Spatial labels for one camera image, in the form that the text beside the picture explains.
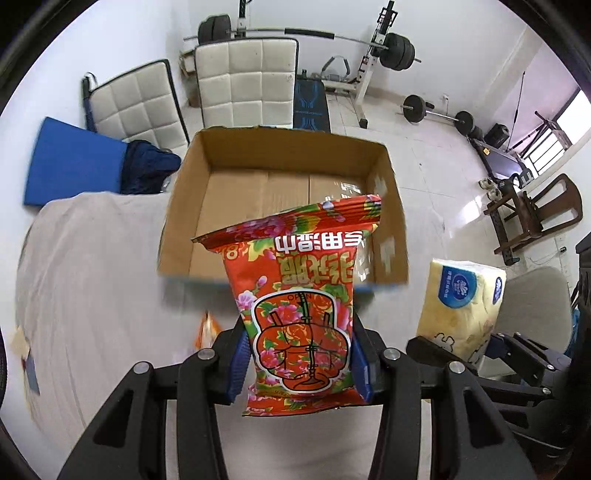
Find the orange snack packet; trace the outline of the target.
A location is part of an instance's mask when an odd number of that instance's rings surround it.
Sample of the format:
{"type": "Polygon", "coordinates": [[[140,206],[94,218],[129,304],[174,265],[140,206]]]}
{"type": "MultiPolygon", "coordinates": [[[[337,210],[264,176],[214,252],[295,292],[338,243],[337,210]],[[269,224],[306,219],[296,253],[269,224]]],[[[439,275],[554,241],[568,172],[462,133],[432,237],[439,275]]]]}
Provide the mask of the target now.
{"type": "Polygon", "coordinates": [[[221,331],[221,325],[219,325],[215,317],[211,314],[211,311],[205,311],[197,328],[194,348],[197,350],[211,348],[221,331]]]}

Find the yellow tissue pack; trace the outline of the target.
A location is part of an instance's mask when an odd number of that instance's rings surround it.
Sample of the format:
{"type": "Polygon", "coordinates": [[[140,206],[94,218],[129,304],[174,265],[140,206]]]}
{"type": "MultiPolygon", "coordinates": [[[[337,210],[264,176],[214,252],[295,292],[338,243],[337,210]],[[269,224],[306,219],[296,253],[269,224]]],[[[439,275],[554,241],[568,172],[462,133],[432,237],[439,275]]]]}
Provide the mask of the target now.
{"type": "Polygon", "coordinates": [[[417,335],[477,365],[496,326],[506,280],[497,267],[432,260],[417,335]]]}

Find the red snack packet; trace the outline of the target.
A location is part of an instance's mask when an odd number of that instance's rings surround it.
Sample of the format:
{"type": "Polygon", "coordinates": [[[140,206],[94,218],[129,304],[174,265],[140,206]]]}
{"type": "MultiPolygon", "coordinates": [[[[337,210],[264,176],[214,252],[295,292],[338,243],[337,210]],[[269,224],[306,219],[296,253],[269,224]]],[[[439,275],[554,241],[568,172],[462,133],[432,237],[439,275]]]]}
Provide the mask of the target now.
{"type": "Polygon", "coordinates": [[[356,253],[379,227],[380,196],[328,200],[195,237],[221,255],[249,336],[256,381],[247,416],[361,406],[353,371],[356,253]]]}

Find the grey plastic chair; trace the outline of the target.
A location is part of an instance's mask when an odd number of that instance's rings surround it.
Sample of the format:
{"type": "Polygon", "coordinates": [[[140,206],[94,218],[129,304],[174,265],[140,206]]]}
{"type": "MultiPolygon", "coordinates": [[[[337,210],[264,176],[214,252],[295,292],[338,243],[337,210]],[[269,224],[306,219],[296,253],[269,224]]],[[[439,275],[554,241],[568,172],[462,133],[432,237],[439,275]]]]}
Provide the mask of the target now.
{"type": "Polygon", "coordinates": [[[507,281],[495,333],[521,333],[564,353],[572,335],[570,292],[563,273],[540,267],[507,281]]]}

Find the grey table cloth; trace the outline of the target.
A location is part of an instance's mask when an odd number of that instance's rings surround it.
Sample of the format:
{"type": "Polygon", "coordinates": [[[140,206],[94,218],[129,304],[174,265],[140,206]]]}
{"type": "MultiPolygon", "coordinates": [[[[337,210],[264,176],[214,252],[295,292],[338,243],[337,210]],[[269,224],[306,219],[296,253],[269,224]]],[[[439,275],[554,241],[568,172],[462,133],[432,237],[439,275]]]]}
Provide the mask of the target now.
{"type": "MultiPolygon", "coordinates": [[[[228,286],[157,273],[167,203],[163,194],[82,194],[43,207],[26,235],[16,320],[39,387],[28,404],[59,462],[135,363],[178,363],[192,353],[204,313],[224,328],[238,317],[228,286]]],[[[368,477],[379,408],[283,418],[243,409],[239,396],[216,411],[231,478],[368,477]]]]}

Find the open cardboard box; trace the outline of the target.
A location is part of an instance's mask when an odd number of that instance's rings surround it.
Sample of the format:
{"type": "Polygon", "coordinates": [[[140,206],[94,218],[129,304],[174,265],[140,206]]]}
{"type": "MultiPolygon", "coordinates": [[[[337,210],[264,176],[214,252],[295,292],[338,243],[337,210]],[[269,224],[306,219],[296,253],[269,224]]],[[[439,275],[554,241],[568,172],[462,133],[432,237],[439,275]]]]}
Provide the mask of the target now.
{"type": "Polygon", "coordinates": [[[195,134],[177,173],[161,234],[157,271],[226,283],[221,257],[195,237],[335,196],[352,183],[382,199],[366,285],[409,279],[406,222],[390,153],[381,143],[322,131],[214,127],[195,134]]]}

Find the black treadmill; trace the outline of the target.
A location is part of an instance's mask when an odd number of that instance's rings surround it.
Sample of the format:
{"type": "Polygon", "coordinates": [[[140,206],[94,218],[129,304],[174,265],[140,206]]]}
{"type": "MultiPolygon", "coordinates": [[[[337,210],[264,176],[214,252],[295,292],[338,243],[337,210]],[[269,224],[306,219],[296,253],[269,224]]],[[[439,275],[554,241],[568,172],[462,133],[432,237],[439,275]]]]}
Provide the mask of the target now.
{"type": "Polygon", "coordinates": [[[527,185],[534,180],[531,170],[519,158],[486,143],[480,127],[475,126],[468,138],[493,182],[518,179],[527,185]]]}

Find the blue phone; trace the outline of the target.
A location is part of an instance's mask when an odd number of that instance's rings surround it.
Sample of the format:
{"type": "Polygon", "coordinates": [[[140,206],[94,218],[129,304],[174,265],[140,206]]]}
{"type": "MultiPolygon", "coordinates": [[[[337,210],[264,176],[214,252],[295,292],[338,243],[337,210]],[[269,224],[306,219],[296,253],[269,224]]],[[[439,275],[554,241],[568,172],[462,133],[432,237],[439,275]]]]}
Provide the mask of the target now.
{"type": "Polygon", "coordinates": [[[35,369],[35,362],[33,355],[31,353],[28,354],[26,359],[23,361],[23,368],[27,380],[27,384],[29,389],[37,396],[40,395],[39,384],[36,375],[35,369]]]}

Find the black blue bench pad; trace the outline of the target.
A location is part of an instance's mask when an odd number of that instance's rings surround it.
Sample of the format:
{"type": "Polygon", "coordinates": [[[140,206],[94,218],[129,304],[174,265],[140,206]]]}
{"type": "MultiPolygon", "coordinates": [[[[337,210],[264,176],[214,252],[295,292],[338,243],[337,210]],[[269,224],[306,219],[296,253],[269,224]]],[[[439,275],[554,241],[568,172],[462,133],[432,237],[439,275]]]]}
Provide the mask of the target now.
{"type": "Polygon", "coordinates": [[[325,85],[321,80],[297,78],[295,81],[294,129],[331,131],[325,85]]]}

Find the blue foam mat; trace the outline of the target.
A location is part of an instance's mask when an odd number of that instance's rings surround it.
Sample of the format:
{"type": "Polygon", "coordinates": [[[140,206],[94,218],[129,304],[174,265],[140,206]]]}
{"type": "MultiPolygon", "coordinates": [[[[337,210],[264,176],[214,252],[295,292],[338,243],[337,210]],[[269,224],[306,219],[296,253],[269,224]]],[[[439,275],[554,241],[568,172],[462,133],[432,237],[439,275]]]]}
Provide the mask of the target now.
{"type": "Polygon", "coordinates": [[[127,144],[47,117],[32,154],[23,204],[42,207],[84,192],[120,188],[127,144]]]}

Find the small barbell on floor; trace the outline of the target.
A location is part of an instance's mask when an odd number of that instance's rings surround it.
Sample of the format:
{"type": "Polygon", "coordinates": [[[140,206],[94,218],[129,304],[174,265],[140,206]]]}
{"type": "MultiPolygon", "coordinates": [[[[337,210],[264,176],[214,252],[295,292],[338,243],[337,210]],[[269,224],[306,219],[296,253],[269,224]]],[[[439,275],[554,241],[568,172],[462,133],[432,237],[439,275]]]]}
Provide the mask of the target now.
{"type": "Polygon", "coordinates": [[[414,124],[421,123],[428,116],[444,119],[451,122],[463,136],[469,136],[475,128],[475,120],[470,112],[460,111],[455,116],[436,112],[432,104],[415,94],[405,98],[402,104],[402,112],[405,119],[414,124]]]}

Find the left white padded chair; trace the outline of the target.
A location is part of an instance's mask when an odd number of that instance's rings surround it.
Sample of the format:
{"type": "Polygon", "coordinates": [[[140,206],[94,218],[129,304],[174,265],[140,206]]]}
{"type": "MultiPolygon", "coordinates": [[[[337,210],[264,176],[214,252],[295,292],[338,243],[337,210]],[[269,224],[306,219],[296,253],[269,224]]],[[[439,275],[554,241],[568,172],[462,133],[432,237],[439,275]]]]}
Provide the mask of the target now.
{"type": "Polygon", "coordinates": [[[156,60],[128,71],[89,93],[96,131],[132,142],[145,140],[183,157],[190,144],[170,63],[156,60]]]}

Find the white padded chair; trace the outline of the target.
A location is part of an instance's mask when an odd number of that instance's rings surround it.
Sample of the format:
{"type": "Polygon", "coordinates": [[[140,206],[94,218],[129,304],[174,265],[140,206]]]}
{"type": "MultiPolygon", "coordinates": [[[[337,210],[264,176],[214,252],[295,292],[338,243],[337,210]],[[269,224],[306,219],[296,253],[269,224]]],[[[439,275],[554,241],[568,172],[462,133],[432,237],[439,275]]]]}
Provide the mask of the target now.
{"type": "Polygon", "coordinates": [[[145,140],[183,157],[190,144],[170,63],[156,60],[128,71],[89,93],[96,131],[132,142],[145,140]]]}
{"type": "Polygon", "coordinates": [[[293,128],[298,42],[243,38],[194,50],[205,128],[293,128]]]}

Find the right white padded chair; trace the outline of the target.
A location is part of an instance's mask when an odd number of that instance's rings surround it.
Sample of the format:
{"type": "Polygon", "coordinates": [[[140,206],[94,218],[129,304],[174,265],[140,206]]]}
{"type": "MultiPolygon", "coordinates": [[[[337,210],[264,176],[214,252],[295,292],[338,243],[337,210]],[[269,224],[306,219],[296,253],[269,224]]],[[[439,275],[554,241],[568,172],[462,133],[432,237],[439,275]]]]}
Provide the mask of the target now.
{"type": "Polygon", "coordinates": [[[298,42],[243,38],[194,50],[205,128],[293,128],[298,42]]]}

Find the white weight bench rack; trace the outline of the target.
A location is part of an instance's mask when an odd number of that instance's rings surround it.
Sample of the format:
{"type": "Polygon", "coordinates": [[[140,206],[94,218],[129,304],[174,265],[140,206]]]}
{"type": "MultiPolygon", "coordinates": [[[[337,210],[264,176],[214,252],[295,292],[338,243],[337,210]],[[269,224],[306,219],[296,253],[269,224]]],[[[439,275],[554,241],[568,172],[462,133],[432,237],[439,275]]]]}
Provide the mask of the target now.
{"type": "Polygon", "coordinates": [[[372,80],[374,69],[377,66],[380,52],[386,47],[387,34],[389,33],[390,28],[393,26],[394,20],[396,20],[398,16],[398,12],[394,9],[394,1],[389,1],[386,6],[382,8],[382,11],[377,19],[376,28],[374,29],[370,41],[363,41],[360,39],[337,35],[327,31],[304,28],[249,28],[247,25],[247,6],[249,6],[249,4],[250,1],[245,0],[240,0],[238,2],[238,26],[233,33],[235,37],[245,37],[249,32],[274,32],[281,33],[283,35],[315,37],[325,40],[342,40],[367,46],[367,52],[363,54],[355,76],[352,76],[352,73],[349,72],[346,74],[346,80],[329,80],[328,78],[325,78],[325,71],[328,69],[329,63],[322,67],[321,73],[321,79],[322,83],[325,85],[325,89],[338,93],[346,93],[346,95],[349,96],[349,100],[351,100],[353,113],[356,114],[356,121],[358,122],[359,127],[362,129],[367,129],[369,126],[369,120],[363,111],[363,102],[365,102],[365,97],[368,93],[370,81],[372,80]]]}

